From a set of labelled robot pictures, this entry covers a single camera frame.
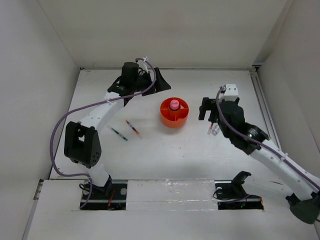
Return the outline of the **pink capped glue bottle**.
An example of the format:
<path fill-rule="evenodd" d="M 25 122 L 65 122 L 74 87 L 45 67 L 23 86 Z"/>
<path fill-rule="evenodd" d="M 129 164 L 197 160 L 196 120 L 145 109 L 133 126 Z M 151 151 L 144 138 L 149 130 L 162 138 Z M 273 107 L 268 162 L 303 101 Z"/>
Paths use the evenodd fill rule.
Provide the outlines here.
<path fill-rule="evenodd" d="M 180 109 L 180 107 L 181 107 L 180 102 L 177 99 L 172 99 L 170 101 L 169 108 L 172 111 L 178 111 Z"/>

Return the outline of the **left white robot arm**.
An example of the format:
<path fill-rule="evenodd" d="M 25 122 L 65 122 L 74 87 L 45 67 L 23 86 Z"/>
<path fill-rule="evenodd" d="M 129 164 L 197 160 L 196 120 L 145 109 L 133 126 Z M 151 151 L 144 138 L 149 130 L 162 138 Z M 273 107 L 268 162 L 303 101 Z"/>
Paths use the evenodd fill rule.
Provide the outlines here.
<path fill-rule="evenodd" d="M 101 131 L 138 93 L 147 96 L 171 89 L 159 68 L 155 67 L 152 71 L 149 68 L 150 65 L 141 59 L 125 62 L 120 76 L 107 89 L 103 103 L 80 121 L 70 121 L 66 125 L 64 155 L 84 167 L 94 185 L 95 194 L 100 198 L 107 198 L 112 191 L 111 176 L 101 160 Z"/>

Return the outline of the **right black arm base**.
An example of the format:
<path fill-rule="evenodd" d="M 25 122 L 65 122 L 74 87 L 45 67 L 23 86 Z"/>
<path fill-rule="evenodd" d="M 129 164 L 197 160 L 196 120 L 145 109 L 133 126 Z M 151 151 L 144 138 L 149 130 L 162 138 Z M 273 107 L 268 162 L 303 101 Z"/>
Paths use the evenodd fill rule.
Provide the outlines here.
<path fill-rule="evenodd" d="M 239 172 L 232 180 L 215 180 L 212 198 L 217 200 L 218 210 L 264 210 L 262 198 L 246 193 L 243 184 L 252 174 Z"/>

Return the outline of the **clear blue spray bottle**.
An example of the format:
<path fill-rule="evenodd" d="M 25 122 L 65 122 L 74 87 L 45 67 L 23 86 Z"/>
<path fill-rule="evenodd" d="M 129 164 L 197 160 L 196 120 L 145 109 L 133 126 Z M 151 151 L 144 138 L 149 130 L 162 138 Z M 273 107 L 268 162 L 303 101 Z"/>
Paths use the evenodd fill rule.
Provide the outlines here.
<path fill-rule="evenodd" d="M 211 130 L 211 134 L 214 135 L 214 136 L 217 136 L 220 132 L 220 127 L 218 124 L 214 124 L 212 126 L 212 130 Z"/>

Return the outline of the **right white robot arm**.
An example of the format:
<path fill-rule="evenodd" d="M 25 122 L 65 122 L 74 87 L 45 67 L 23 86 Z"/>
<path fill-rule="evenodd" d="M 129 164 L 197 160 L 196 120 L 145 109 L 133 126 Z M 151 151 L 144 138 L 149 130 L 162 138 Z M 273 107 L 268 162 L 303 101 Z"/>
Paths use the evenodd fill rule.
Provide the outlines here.
<path fill-rule="evenodd" d="M 291 213 L 306 224 L 320 216 L 320 179 L 307 172 L 281 151 L 259 127 L 245 121 L 244 110 L 235 101 L 205 97 L 199 107 L 202 121 L 210 111 L 209 122 L 218 124 L 223 136 L 237 149 L 259 161 L 276 174 L 292 191 L 286 197 Z"/>

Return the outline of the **orange round divided container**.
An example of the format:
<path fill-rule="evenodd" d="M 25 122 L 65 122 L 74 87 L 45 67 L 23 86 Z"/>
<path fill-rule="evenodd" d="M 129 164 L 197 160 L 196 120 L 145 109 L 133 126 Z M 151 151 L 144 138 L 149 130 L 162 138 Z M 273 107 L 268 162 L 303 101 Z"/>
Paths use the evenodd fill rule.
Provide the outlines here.
<path fill-rule="evenodd" d="M 180 109 L 172 111 L 170 102 L 177 99 L 180 103 Z M 160 105 L 161 122 L 169 128 L 178 129 L 185 125 L 189 115 L 189 106 L 186 101 L 178 97 L 170 97 L 165 99 Z"/>

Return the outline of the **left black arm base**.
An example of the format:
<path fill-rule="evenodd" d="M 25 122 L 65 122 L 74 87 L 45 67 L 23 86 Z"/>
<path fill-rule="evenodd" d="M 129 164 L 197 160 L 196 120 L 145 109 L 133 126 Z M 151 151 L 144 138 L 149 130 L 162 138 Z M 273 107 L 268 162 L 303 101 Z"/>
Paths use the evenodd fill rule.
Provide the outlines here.
<path fill-rule="evenodd" d="M 79 184 L 82 190 L 80 209 L 84 211 L 124 211 L 127 204 L 128 180 L 109 178 L 103 187 L 93 185 L 90 194 L 90 183 Z"/>

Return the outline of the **green pen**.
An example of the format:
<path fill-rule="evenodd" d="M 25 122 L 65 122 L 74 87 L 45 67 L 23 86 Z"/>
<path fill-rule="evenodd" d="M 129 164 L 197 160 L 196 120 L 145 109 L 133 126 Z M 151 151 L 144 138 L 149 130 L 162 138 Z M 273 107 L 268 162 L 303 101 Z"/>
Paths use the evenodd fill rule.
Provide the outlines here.
<path fill-rule="evenodd" d="M 122 138 L 125 141 L 128 141 L 128 139 L 123 136 L 119 131 L 117 131 L 116 129 L 114 129 L 113 127 L 110 128 L 114 133 L 116 133 L 120 138 Z"/>

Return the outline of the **orange capped red pen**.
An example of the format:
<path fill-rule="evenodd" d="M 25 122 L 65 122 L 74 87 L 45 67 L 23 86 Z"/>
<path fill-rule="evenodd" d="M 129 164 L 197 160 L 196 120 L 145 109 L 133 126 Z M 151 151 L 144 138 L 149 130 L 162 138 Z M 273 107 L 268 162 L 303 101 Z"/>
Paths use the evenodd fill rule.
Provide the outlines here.
<path fill-rule="evenodd" d="M 126 120 L 125 121 L 127 123 L 127 125 L 135 132 L 135 134 L 140 138 L 142 139 L 142 135 L 140 134 L 140 132 L 128 121 Z"/>

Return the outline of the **red pen by bottle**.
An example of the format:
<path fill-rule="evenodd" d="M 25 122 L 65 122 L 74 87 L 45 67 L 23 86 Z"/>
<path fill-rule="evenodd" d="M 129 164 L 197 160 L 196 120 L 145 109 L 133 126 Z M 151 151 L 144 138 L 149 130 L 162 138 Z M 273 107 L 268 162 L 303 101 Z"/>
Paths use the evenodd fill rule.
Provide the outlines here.
<path fill-rule="evenodd" d="M 209 129 L 207 131 L 207 134 L 210 135 L 212 133 L 212 129 L 213 129 L 213 123 L 210 124 Z"/>

